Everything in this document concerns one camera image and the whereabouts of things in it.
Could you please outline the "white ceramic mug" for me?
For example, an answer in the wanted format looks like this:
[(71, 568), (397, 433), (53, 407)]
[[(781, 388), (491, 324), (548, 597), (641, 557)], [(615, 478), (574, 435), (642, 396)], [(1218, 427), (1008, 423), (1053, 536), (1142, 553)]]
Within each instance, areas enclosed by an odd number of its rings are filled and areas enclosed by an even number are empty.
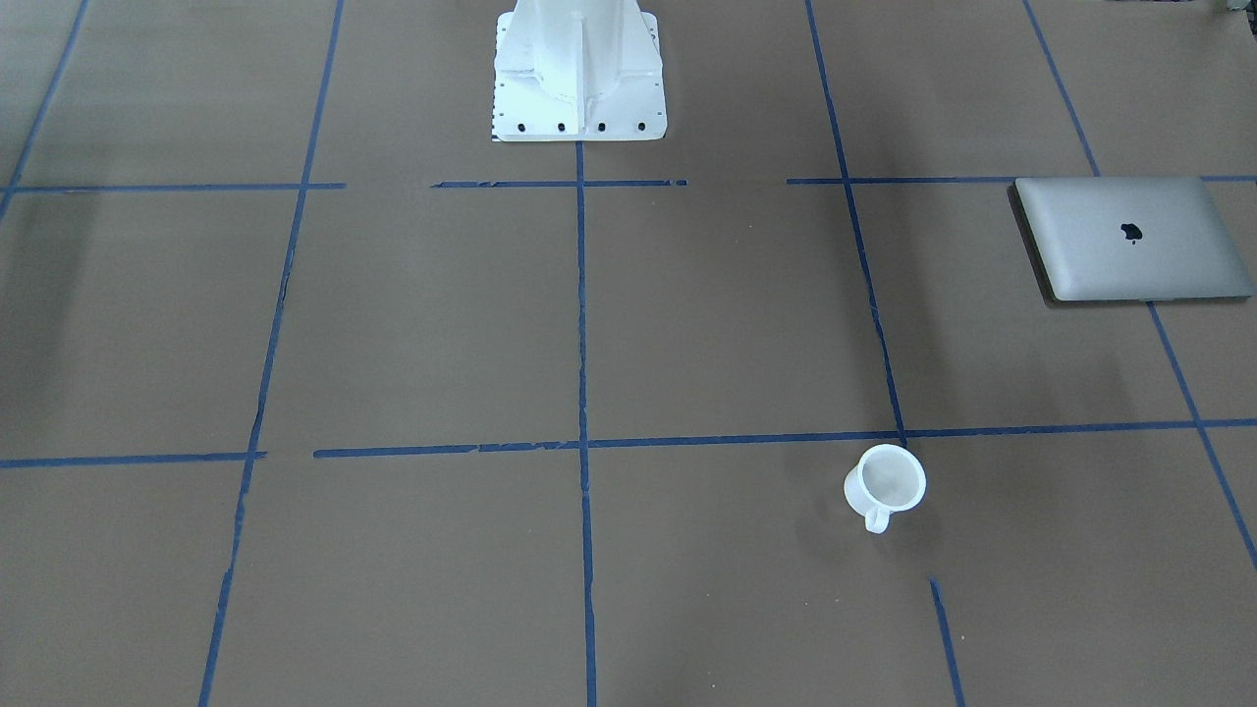
[(884, 533), (892, 515), (918, 507), (928, 477), (918, 457), (903, 447), (879, 444), (864, 452), (843, 479), (843, 498), (869, 533)]

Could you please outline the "silver closed laptop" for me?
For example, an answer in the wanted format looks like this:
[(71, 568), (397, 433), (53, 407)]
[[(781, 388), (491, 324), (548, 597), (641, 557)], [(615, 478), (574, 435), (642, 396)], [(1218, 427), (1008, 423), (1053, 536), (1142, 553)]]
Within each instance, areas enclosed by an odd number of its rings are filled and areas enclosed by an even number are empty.
[(1254, 296), (1254, 281), (1198, 176), (1023, 176), (1011, 187), (1051, 299)]

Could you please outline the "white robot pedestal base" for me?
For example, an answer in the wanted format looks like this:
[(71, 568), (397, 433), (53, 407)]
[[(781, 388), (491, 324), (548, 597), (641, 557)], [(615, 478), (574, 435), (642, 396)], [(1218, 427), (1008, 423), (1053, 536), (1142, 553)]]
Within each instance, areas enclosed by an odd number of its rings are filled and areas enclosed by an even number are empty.
[(494, 36), (491, 138), (667, 133), (660, 28), (637, 1), (518, 1)]

